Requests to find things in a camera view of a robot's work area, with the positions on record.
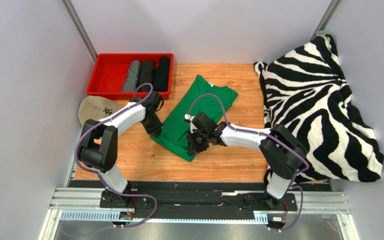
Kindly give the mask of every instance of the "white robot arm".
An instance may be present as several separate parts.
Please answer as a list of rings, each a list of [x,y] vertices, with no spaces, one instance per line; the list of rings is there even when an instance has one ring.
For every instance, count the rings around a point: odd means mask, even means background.
[[[121,110],[112,116],[95,121],[89,119],[82,128],[83,135],[99,122],[105,122],[92,130],[80,143],[78,158],[88,167],[99,173],[99,177],[113,190],[123,193],[128,185],[127,179],[122,175],[115,164],[118,156],[118,137],[135,123],[141,122],[146,132],[158,137],[163,124],[158,119],[156,111],[164,100],[159,93],[153,91],[149,98],[138,104],[140,99],[133,98]]]
[[[308,150],[284,126],[276,125],[273,128],[255,129],[240,127],[234,124],[215,123],[203,112],[197,116],[185,115],[185,122],[190,124],[187,133],[189,155],[205,151],[209,144],[222,146],[241,146],[263,153],[273,171],[266,192],[270,196],[268,203],[274,204],[282,199],[300,165],[306,157]],[[287,145],[296,154],[280,146],[278,141]]]

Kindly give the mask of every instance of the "red tray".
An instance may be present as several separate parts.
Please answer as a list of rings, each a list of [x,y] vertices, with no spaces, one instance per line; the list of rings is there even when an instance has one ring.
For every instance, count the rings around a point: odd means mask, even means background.
[[[133,92],[121,92],[132,61],[139,60],[142,63],[144,60],[150,60],[155,62],[155,67],[158,67],[162,56],[170,59],[170,72],[168,74],[168,91],[161,91],[159,94],[163,99],[169,99],[173,72],[173,54],[171,53],[101,53],[97,56],[88,83],[87,94],[112,100],[132,99]],[[142,98],[146,94],[146,92],[138,92],[136,97]]]

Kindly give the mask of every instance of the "wooden floor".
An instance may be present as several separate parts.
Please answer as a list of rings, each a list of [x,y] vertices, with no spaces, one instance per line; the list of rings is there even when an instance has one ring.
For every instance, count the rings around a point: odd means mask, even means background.
[[[264,128],[263,95],[252,64],[178,64],[174,66],[170,99],[157,114],[164,121],[185,95],[197,74],[217,86],[228,86],[238,97],[227,111],[229,122]],[[117,101],[125,105],[127,100]],[[213,146],[188,162],[149,138],[136,123],[118,139],[116,164],[128,180],[261,182],[268,166],[259,151]],[[98,179],[77,170],[75,179]]]

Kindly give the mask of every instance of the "zebra print pillow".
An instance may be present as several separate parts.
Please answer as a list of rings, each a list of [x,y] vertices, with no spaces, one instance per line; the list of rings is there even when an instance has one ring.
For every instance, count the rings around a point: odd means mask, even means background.
[[[273,63],[255,63],[254,69],[263,91],[265,127],[282,124],[309,149],[310,169],[296,182],[381,177],[384,156],[374,131],[351,104],[331,36],[317,36]]]

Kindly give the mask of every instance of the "green t-shirt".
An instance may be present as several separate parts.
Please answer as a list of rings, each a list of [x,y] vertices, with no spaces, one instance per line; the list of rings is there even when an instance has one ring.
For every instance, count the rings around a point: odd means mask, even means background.
[[[213,85],[212,83],[208,83],[201,75],[197,75],[195,81],[192,83],[184,97],[173,109],[167,119],[165,119],[161,135],[159,137],[151,136],[151,138],[170,152],[189,162],[192,161],[195,158],[195,155],[188,156],[189,147],[186,132],[190,131],[190,126],[185,122],[185,114],[188,113],[189,107],[195,99],[207,93],[219,97],[226,110],[232,106],[232,103],[238,96],[238,93],[229,87]],[[223,116],[219,101],[212,96],[205,96],[198,100],[193,106],[190,115],[196,116],[201,112],[205,113],[216,123]]]

